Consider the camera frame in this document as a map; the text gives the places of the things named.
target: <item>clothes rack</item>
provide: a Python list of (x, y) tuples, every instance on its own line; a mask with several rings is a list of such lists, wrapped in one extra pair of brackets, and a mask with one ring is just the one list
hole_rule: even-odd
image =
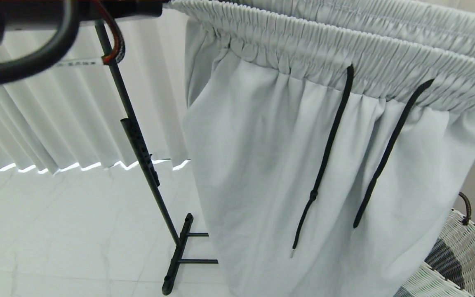
[[(106, 31), (106, 28), (103, 23), (95, 25), (96, 33), (98, 34), (98, 39), (100, 40), (100, 45), (102, 45), (102, 49), (104, 53), (111, 52), (111, 42), (109, 41), (109, 37)], [(172, 259), (170, 260), (170, 266), (168, 268), (168, 272), (164, 277), (164, 283), (162, 284), (162, 293), (164, 295), (169, 295), (174, 287), (175, 278), (177, 277), (177, 272), (179, 271), (179, 266), (181, 264), (217, 264), (216, 259), (184, 259), (183, 252), (186, 248), (186, 244), (188, 238), (190, 237), (208, 237), (208, 233), (198, 233), (198, 232), (190, 232), (190, 228), (192, 227), (192, 222), (194, 217), (192, 214), (187, 214), (186, 218), (184, 219), (183, 229), (181, 229), (181, 233), (178, 235), (173, 225), (172, 219), (170, 218), (170, 214), (168, 213), (168, 209), (162, 199), (162, 195), (159, 191), (159, 179), (157, 175), (157, 171), (153, 167), (153, 162), (151, 161), (151, 154), (148, 151), (146, 143), (144, 142), (143, 134), (140, 130), (140, 126), (138, 124), (137, 116), (133, 110), (132, 103), (129, 99), (128, 92), (126, 90), (126, 86), (124, 84), (124, 80), (122, 79), (122, 75), (118, 68), (118, 65), (115, 62), (111, 62), (109, 64), (109, 70), (111, 71), (111, 75), (113, 76), (113, 81), (115, 82), (115, 86), (117, 88), (117, 92), (120, 96), (120, 100), (124, 105), (124, 109), (127, 114), (127, 118), (120, 120), (124, 131), (129, 139), (130, 144), (132, 145), (132, 149), (137, 156), (137, 160), (139, 162), (140, 169), (144, 173), (146, 177), (146, 181), (153, 193), (153, 197), (159, 207), (160, 213), (164, 218), (164, 222), (166, 222), (166, 226), (170, 231), (170, 235), (172, 236), (174, 243), (175, 243), (175, 252), (173, 254)]]

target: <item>wicker basket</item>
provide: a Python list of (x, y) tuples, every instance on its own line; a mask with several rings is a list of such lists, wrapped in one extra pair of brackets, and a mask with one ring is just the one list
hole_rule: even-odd
[(452, 209), (432, 251), (394, 297), (475, 297), (475, 223)]

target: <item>brown basket handle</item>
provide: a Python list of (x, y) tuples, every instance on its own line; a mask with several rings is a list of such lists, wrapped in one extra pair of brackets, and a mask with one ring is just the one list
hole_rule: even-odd
[(463, 192), (459, 192), (459, 197), (463, 198), (463, 201), (465, 202), (465, 207), (467, 209), (467, 214), (465, 215), (465, 218), (463, 218), (461, 223), (464, 224), (464, 226), (467, 226), (470, 222), (470, 217), (472, 216), (472, 206), (470, 205), (470, 200), (468, 199), (467, 195), (463, 194)]

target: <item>black drawstring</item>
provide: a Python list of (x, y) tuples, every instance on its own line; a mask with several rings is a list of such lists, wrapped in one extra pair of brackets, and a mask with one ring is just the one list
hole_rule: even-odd
[(346, 108), (347, 100), (349, 99), (349, 94), (351, 93), (351, 86), (353, 85), (353, 78), (355, 76), (355, 70), (353, 65), (350, 65), (347, 68), (347, 79), (346, 79), (346, 86), (343, 89), (342, 93), (342, 100), (340, 102), (340, 106), (338, 107), (337, 113), (335, 115), (335, 120), (333, 122), (333, 126), (331, 131), (329, 132), (329, 137), (327, 139), (326, 150), (324, 151), (324, 156), (322, 158), (322, 165), (320, 165), (320, 170), (318, 171), (318, 175), (316, 177), (315, 186), (313, 190), (311, 190), (311, 194), (309, 195), (309, 201), (307, 201), (307, 205), (303, 209), (302, 216), (300, 218), (300, 223), (298, 224), (298, 229), (296, 229), (296, 235), (294, 237), (294, 243), (292, 244), (292, 252), (291, 258), (294, 255), (294, 250), (296, 249), (296, 245), (298, 245), (298, 238), (300, 237), (300, 231), (303, 226), (303, 222), (305, 220), (305, 216), (307, 216), (307, 211), (309, 211), (309, 207), (311, 207), (311, 203), (316, 200), (318, 196), (318, 187), (320, 186), (320, 181), (322, 181), (322, 176), (326, 171), (327, 160), (329, 159), (329, 155), (331, 154), (331, 149), (333, 147), (333, 141), (335, 141), (335, 135), (338, 130), (338, 126), (340, 125), (340, 120), (342, 118), (343, 111)]
[(381, 162), (379, 163), (379, 166), (377, 167), (377, 171), (375, 171), (371, 181), (369, 182), (369, 186), (366, 190), (366, 194), (364, 195), (362, 204), (360, 205), (360, 208), (358, 209), (358, 212), (357, 212), (357, 216), (355, 217), (353, 228), (358, 227), (358, 224), (360, 224), (360, 220), (362, 219), (362, 215), (364, 214), (364, 211), (366, 210), (366, 207), (368, 206), (369, 199), (371, 198), (373, 189), (375, 188), (375, 185), (377, 184), (377, 178), (379, 178), (382, 171), (384, 170), (384, 167), (386, 166), (386, 162), (388, 161), (388, 158), (390, 157), (390, 154), (392, 153), (392, 149), (393, 149), (393, 146), (395, 145), (395, 141), (397, 141), (397, 138), (399, 137), (399, 134), (401, 133), (401, 129), (407, 120), (409, 112), (411, 111), (417, 98), (419, 98), (419, 96), (426, 89), (428, 89), (430, 85), (432, 85), (433, 81), (434, 81), (433, 79), (430, 79), (429, 81), (420, 85), (417, 88), (417, 90), (413, 92), (411, 98), (406, 103), (406, 106), (404, 107), (401, 113), (401, 117), (399, 118), (399, 121), (397, 122), (397, 125), (395, 126), (395, 129), (392, 132), (392, 136), (390, 137), (390, 140), (388, 141), (388, 145), (386, 145), (386, 150), (384, 151), (384, 155), (381, 158)]

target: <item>tile floor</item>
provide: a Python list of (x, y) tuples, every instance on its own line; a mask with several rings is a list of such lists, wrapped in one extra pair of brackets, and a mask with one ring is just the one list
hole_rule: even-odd
[[(206, 231), (189, 165), (156, 165), (176, 228)], [(185, 257), (212, 258), (207, 238)], [(158, 297), (174, 252), (140, 168), (0, 172), (0, 297)], [(170, 296), (232, 296), (217, 265), (184, 265)]]

